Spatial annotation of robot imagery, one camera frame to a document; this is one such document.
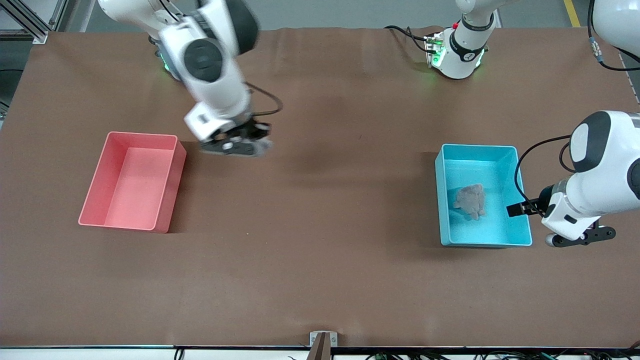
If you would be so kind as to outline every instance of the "brown tablecloth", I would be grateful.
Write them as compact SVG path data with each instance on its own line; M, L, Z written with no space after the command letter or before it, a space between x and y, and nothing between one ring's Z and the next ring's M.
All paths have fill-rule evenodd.
M264 32L239 62L285 110L275 147L246 159L197 151L194 102L146 35L50 34L0 131L0 344L294 345L317 329L348 346L631 344L638 213L605 217L618 237L588 247L546 246L534 217L529 248L440 245L443 143L522 152L639 110L584 29L498 29L490 45L453 81L387 30ZM77 224L109 131L184 142L170 234ZM531 196L566 176L560 146L527 157Z

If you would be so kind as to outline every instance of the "gray floor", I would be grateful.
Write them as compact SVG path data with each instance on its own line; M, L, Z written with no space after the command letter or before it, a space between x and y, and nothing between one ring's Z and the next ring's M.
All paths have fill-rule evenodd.
M586 25L588 0L573 0ZM451 0L246 0L262 29L278 28L382 28L386 25L448 26L460 13ZM195 9L195 0L180 0L177 6L186 13ZM67 14L67 31L112 32L140 31L134 26L119 24L108 18L95 0L76 0ZM504 27L567 27L571 26L563 0L524 0L500 9ZM30 42L4 41L0 38L0 69L23 69ZM619 59L607 59L617 65ZM628 66L634 61L627 59ZM640 86L640 72L632 74ZM10 103L20 79L16 72L0 72L0 101Z

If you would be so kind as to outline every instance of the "wire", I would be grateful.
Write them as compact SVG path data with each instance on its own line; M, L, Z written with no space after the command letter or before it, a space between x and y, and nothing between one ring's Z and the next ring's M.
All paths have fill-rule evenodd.
M276 114L276 113L279 113L279 112L282 111L282 109L284 108L284 104L282 103L282 100L280 100L279 97L273 95L272 93L268 92L267 90L265 90L265 89L263 89L263 88L261 88L259 86L255 86L254 84L251 84L249 82L245 82L245 84L246 84L246 86L249 86L250 88L252 88L252 89L254 89L254 90L258 91L258 92L261 92L264 95L270 97L271 100L273 100L277 105L277 109L275 109L275 110L261 111L261 112L258 112L258 113L253 113L254 117L273 115L273 114Z
M558 160L560 160L560 165L567 171L571 172L571 173L575 173L575 170L566 166L564 164L564 151L566 150L567 147L569 147L569 145L571 145L571 142L566 143L562 149L560 149L560 155L558 156Z
M429 53L429 54L435 54L436 52L434 50L427 50L424 49L422 46L420 46L420 44L418 44L418 40L420 41L424 41L424 37L417 37L415 36L412 32L411 32L411 28L410 27L406 27L406 31L401 29L398 26L395 25L389 25L389 26L385 26L385 29L391 29L391 30L398 30L400 31L402 34L404 34L406 37L410 37L413 40L413 43L418 47L418 49L424 51L425 53ZM427 35L425 35L425 37L431 36L433 34L439 33L440 31L436 31L434 33L429 33Z
M569 348L566 348L566 349L562 350L558 355L556 355L556 356L552 356L552 357L553 357L554 359L557 359L559 356L564 355L564 353L565 353L565 352L567 352L567 351L569 351Z
M513 182L516 184L516 189L518 190L518 192L520 193L520 195L522 195L522 197L524 198L524 200L527 202L527 204L529 204L529 206L536 210L536 212L538 213L538 215L540 215L540 217L545 217L545 214L540 211L540 209L538 209L537 206L535 206L531 200L529 200L529 198L524 194L524 191L522 191L522 189L520 188L520 184L518 184L518 171L520 170L520 164L522 164L522 160L524 160L525 156L527 156L527 154L529 154L533 149L537 148L540 145L544 145L546 143L550 143L550 142L556 142L559 140L565 140L565 139L569 139L571 138L571 135L564 135L564 136L558 136L557 138L551 138L551 139L546 139L544 141L541 141L535 145L533 145L532 147L528 148L520 157L520 159L518 159L518 164L516 165L516 170L513 174Z
M166 1L167 3L169 3L169 0L160 0L160 3L162 4L162 7L166 10L166 12L167 12L171 17L173 17L173 19L174 19L174 20L176 20L177 22L180 22L180 20L178 20L178 18L177 18L177 17L175 17L175 15L174 15L172 12L170 12L170 11L169 11L169 9L166 7L166 5L164 4L164 2L165 2L165 1Z
M424 51L425 53L428 54L435 54L436 51L435 50L428 50L428 49L423 49L422 46L420 46L420 44L418 44L418 41L415 39L415 36L413 35L413 33L411 32L411 28L409 28L408 26L406 27L406 31L409 33L409 35L411 36L411 40L413 40L413 43L418 47L418 49Z
M173 360L183 360L184 359L184 349L176 348L175 353L173 354Z
M595 0L589 0L589 8L587 10L587 33L589 35L589 41L591 41L591 38L593 38L593 32L595 29L593 29L593 7L595 4ZM598 60L598 63L605 69L609 69L609 70L613 70L613 71L637 71L640 70L640 67L611 67L608 66L607 64L604 63L604 61Z

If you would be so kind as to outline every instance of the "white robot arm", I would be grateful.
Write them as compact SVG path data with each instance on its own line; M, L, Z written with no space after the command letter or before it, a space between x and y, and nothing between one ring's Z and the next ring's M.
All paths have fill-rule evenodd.
M456 0L458 8L462 12L460 21L453 28L447 28L426 39L430 52L428 53L430 66L438 69L448 78L464 79L469 77L480 66L486 42L495 29L493 12L501 6L515 1L518 0ZM638 58L638 54L640 54L640 31L638 30L640 1L591 1L593 29L605 41L636 61L640 61ZM591 41L597 60L603 63L602 54L597 49L597 42L594 38Z
M251 49L258 25L242 0L212 0L160 31L163 59L198 101L184 118L203 151L262 156L270 125L256 122L235 57Z
M518 0L456 0L462 18L430 39L429 64L444 76L464 79L480 66L486 41L495 29L493 12Z
M137 26L154 40L159 39L160 30L182 17L180 10L169 0L98 0L98 4L108 17Z
M635 59L640 56L638 5L638 0L590 4L593 29ZM594 113L575 128L569 145L574 175L546 187L531 202L507 207L511 217L540 211L542 224L554 232L547 243L555 247L611 239L616 231L600 226L600 217L640 209L640 113Z

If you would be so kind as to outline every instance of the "red plastic bin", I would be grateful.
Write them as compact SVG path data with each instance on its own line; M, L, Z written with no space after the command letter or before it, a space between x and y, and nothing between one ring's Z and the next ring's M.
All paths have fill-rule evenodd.
M175 135L107 135L78 224L166 233L186 150Z

